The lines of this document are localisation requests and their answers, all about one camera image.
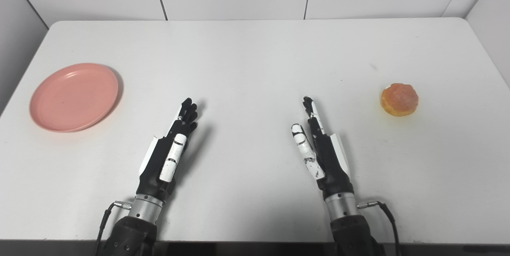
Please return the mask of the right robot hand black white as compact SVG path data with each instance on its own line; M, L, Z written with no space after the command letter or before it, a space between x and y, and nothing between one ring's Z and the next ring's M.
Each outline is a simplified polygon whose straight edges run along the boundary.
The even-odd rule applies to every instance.
M308 115L311 137L307 137L299 123L291 126L291 132L305 167L317 182L324 198L339 193L354 193L349 165L339 137L336 134L326 134L312 98L305 96L303 105Z

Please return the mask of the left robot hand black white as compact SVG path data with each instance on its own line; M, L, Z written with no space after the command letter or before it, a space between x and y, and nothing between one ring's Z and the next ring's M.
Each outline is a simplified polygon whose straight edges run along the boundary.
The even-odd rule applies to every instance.
M174 175L197 128L197 104L191 98L181 103L166 136L154 137L142 161L136 195L147 195L165 203L175 188Z

